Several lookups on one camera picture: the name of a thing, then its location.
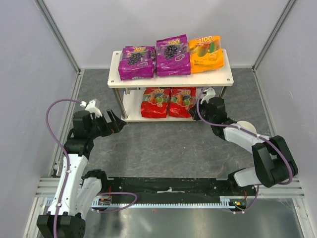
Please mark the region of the red candy bag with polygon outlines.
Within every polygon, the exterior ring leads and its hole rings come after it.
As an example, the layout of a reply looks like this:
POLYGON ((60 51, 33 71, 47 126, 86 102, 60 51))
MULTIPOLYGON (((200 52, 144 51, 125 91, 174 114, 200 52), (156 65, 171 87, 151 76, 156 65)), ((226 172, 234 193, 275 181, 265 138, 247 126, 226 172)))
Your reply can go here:
POLYGON ((140 106, 141 116, 150 119, 166 118, 170 93, 170 88, 146 88, 140 106))
POLYGON ((188 112, 196 103, 196 87, 173 87, 169 103, 169 116, 190 118, 188 112))

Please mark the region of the orange candy bag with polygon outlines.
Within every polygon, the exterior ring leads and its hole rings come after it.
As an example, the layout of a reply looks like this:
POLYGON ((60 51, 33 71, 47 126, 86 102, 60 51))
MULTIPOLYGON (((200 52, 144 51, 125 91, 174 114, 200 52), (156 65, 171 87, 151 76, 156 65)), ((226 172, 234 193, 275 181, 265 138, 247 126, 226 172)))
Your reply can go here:
POLYGON ((216 70, 224 66, 220 36, 205 36, 189 41, 191 73, 216 70))

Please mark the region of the purple candy bag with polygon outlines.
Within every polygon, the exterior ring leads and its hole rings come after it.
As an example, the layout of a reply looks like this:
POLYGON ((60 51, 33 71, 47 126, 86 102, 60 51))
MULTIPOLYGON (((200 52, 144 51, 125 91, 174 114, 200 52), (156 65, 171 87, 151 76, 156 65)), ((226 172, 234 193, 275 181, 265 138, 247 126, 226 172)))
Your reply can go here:
POLYGON ((153 46, 123 48, 118 73, 121 81, 153 78, 156 70, 156 51, 153 46))
POLYGON ((156 42, 157 76, 190 75, 190 52, 187 35, 156 42))

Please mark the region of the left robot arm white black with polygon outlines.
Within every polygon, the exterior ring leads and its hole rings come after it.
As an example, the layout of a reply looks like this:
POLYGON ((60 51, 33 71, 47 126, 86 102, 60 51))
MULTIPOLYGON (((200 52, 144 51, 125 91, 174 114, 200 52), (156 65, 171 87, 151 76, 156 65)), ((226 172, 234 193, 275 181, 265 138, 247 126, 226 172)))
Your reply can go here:
POLYGON ((83 173, 94 146, 94 139, 120 132, 126 122, 108 110, 109 120, 86 110, 73 115, 73 128, 63 146, 63 168, 56 193, 37 227, 45 238, 82 238, 86 216, 98 193, 108 192, 105 171, 83 173))

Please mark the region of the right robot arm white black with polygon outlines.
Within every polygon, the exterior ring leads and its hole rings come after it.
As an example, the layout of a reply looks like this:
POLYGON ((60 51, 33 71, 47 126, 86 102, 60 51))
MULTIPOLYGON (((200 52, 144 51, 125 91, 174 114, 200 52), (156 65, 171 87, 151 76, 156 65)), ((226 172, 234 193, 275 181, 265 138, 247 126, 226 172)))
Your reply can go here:
POLYGON ((213 133, 228 142, 232 142, 253 156, 254 166, 229 174, 228 178, 238 187, 263 185, 272 187, 276 184, 287 185, 298 174, 298 167, 291 151, 282 136, 268 137, 257 134, 229 118, 224 100, 219 97, 209 101, 199 100, 189 109, 194 120, 201 120, 210 125, 213 133))

